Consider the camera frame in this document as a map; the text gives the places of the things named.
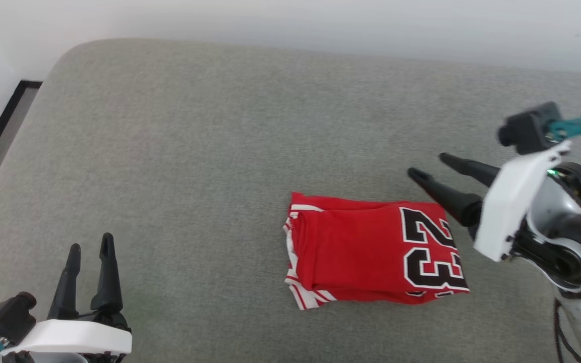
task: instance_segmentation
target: gray sofa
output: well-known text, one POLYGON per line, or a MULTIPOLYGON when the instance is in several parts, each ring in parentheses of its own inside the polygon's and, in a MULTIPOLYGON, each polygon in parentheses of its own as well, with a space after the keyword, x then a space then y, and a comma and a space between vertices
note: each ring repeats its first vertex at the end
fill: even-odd
MULTIPOLYGON (((46 79, 0 169, 0 301, 45 319, 82 246, 78 307, 115 235, 134 333, 126 361, 555 361, 552 289, 495 263, 454 221, 471 294, 422 306, 337 301, 300 312, 284 284, 291 191, 429 200, 417 165, 479 183, 439 152, 500 165, 503 117, 553 100, 581 114, 581 74, 174 41, 77 46, 46 79)), ((572 159, 581 161, 581 139, 572 159)))

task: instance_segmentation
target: white stripe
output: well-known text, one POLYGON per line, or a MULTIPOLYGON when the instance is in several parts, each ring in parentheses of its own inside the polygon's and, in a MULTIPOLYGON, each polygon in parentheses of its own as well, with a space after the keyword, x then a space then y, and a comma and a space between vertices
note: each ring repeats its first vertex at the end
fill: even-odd
POLYGON ((337 299, 335 297, 333 297, 333 295, 330 294, 329 291, 326 291, 326 290, 318 290, 318 292, 320 294, 322 294, 322 296, 324 296, 325 298, 327 298, 327 299, 329 299, 331 301, 337 301, 337 299))
POLYGON ((309 204, 291 204, 290 209, 291 211, 318 211, 318 212, 324 211, 324 209, 309 204))
MULTIPOLYGON (((293 204, 293 206, 291 206, 291 209, 298 209, 302 211, 323 211, 323 209, 320 209, 313 205, 305 204, 293 204)), ((290 218, 297 218, 297 216, 298 212, 290 212, 289 215, 290 218)), ((287 275, 297 278, 298 256, 295 253, 295 246, 293 246, 293 230, 288 228, 287 225, 284 225, 283 229, 286 232, 286 250, 288 250, 288 259, 290 260, 290 269, 288 269, 287 275)), ((333 297, 333 295, 330 294, 329 291, 326 290, 318 291, 322 296, 324 296, 324 298, 326 298, 324 299, 318 296, 315 292, 306 290, 301 283, 293 279, 286 278, 284 282, 290 285, 289 286, 290 291, 293 292, 293 296, 295 297, 295 301, 298 307, 300 307, 300 310, 304 310, 304 307, 302 306, 302 301, 304 301, 304 304, 306 305, 307 309, 320 307, 320 305, 318 305, 318 301, 321 301, 322 303, 327 303, 328 301, 337 301, 337 299, 333 297)))
POLYGON ((293 285, 289 286, 288 288, 293 293, 293 296, 295 297, 295 302, 297 303, 298 308, 300 308, 300 310, 304 310, 304 306, 302 305, 302 301, 300 300, 300 295, 297 295, 297 291, 295 290, 293 285))
POLYGON ((322 298, 320 295, 316 294, 315 292, 312 291, 312 293, 313 293, 313 297, 315 299, 318 299, 319 301, 322 301, 323 303, 328 303, 329 302, 327 299, 322 298))
POLYGON ((295 280, 291 280, 290 278, 287 278, 286 283, 289 283, 289 282, 291 285, 294 285, 295 287, 297 287, 297 290, 300 292, 300 295, 302 295, 302 300, 304 301, 304 305, 306 305, 307 309, 313 309, 313 308, 320 307, 320 305, 318 305, 318 301, 316 300, 316 295, 314 292, 306 290, 302 286, 301 283, 299 283, 295 280))
POLYGON ((288 250, 288 259, 290 260, 290 268, 297 271, 297 255, 295 255, 295 248, 293 247, 293 231, 289 230, 286 233, 286 250, 288 250))

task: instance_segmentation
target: folded jersey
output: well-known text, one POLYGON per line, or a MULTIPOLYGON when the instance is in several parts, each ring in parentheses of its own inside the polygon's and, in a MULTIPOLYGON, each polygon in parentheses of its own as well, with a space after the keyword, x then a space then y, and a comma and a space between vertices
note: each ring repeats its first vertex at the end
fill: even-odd
POLYGON ((438 204, 293 193, 284 231, 286 283, 302 310, 336 299, 422 304, 469 291, 438 204))

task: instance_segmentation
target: cable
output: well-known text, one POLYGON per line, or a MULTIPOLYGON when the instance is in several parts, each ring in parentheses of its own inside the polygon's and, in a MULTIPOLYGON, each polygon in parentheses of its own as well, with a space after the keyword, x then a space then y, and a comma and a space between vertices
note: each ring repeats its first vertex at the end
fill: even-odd
POLYGON ((571 344, 569 344, 566 336, 562 331, 562 326, 560 325, 560 302, 558 299, 555 299, 553 303, 553 331, 555 332, 555 349, 557 349, 557 358, 560 363, 564 363, 564 358, 562 356, 562 345, 560 345, 560 341, 566 347, 566 349, 571 353, 572 357, 577 363, 581 363, 581 356, 573 349, 571 344))
POLYGON ((560 345, 560 301, 555 299, 553 302, 553 335, 555 335, 555 349, 557 351, 557 360, 559 363, 564 363, 562 355, 562 345, 560 345))

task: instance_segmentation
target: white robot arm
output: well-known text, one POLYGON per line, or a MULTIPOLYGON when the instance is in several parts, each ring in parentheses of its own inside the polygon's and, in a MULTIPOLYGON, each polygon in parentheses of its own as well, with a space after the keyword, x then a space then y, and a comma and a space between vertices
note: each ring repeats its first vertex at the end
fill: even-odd
POLYGON ((581 117, 563 120, 555 103, 508 117, 499 131, 504 146, 520 154, 501 168, 440 154, 457 172, 489 187, 484 199, 440 184, 410 168, 408 175, 464 227, 475 249, 494 261, 524 258, 556 287, 555 328, 559 342, 576 360, 559 327, 558 308, 566 312, 581 347, 581 165, 563 162, 571 137, 581 135, 581 117))
POLYGON ((123 299, 113 236, 104 233, 100 279, 91 299, 92 312, 76 310, 80 246, 74 244, 55 290, 47 320, 30 315, 37 301, 21 292, 0 302, 0 362, 120 363, 132 349, 132 333, 120 313, 123 299))

